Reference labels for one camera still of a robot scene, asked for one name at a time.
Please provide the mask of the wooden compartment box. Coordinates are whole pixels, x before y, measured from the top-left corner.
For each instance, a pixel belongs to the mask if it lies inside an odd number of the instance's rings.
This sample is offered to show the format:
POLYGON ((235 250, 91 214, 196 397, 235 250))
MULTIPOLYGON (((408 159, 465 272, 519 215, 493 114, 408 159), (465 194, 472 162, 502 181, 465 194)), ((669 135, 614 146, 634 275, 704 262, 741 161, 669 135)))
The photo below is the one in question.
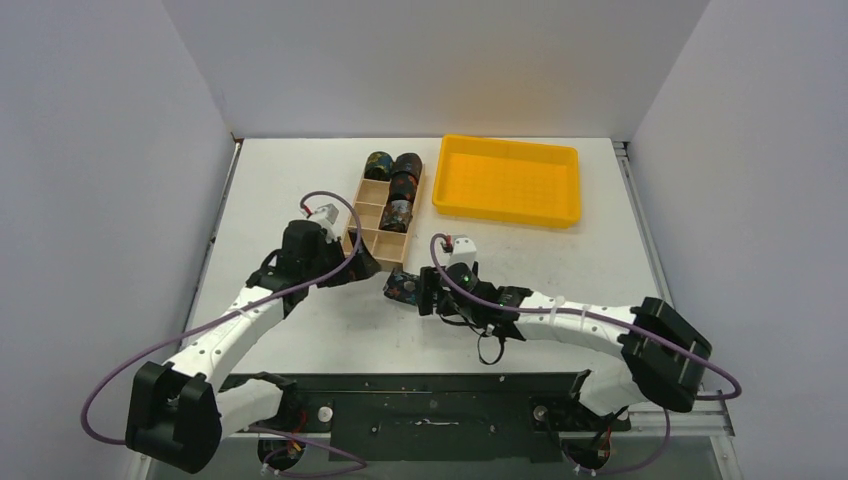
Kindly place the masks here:
POLYGON ((383 271, 403 269, 411 248, 425 173, 408 172, 390 180, 362 175, 352 202, 365 248, 383 271))

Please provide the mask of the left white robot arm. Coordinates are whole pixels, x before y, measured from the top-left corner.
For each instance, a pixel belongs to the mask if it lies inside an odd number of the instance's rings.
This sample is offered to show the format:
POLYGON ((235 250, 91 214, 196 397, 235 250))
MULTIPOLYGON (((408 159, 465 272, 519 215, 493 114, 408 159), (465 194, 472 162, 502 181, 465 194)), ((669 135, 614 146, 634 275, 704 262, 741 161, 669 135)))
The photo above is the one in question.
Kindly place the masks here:
POLYGON ((246 280, 218 321, 193 333, 191 344, 162 364, 136 372, 125 445, 187 473, 204 469, 227 436, 263 421, 282 431, 299 405, 283 379, 260 373, 225 389, 233 368, 258 340, 289 316, 312 286, 330 288, 366 280, 381 269, 361 228, 347 233, 350 253, 329 220, 293 220, 280 248, 246 280))

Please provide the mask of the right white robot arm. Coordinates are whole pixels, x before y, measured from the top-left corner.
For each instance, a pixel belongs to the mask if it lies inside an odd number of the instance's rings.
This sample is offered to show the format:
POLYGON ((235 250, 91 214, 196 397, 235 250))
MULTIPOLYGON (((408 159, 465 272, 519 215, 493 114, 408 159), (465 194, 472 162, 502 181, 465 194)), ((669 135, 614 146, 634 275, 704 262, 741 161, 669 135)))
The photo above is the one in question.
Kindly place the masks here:
POLYGON ((445 273, 422 268, 417 305, 422 316, 459 316, 500 343, 552 341, 616 360, 611 368, 586 371, 567 398, 567 419, 580 429, 643 402, 691 411, 712 353, 710 342, 662 299, 624 307, 578 304, 525 287, 496 287, 464 263, 445 273))

